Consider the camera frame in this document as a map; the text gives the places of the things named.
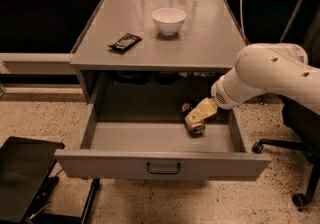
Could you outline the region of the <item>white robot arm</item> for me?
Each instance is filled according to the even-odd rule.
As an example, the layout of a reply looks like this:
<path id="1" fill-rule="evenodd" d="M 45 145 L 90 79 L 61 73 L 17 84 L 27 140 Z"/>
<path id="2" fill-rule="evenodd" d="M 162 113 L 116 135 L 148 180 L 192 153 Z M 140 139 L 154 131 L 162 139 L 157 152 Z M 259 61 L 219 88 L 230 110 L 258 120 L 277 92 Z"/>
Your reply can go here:
<path id="1" fill-rule="evenodd" d="M 251 44 L 236 56 L 234 67 L 211 87 L 211 96 L 202 100 L 185 117 L 192 127 L 222 108 L 232 109 L 266 93 L 285 96 L 320 113 L 320 69 L 308 64 L 304 49 L 289 43 Z"/>

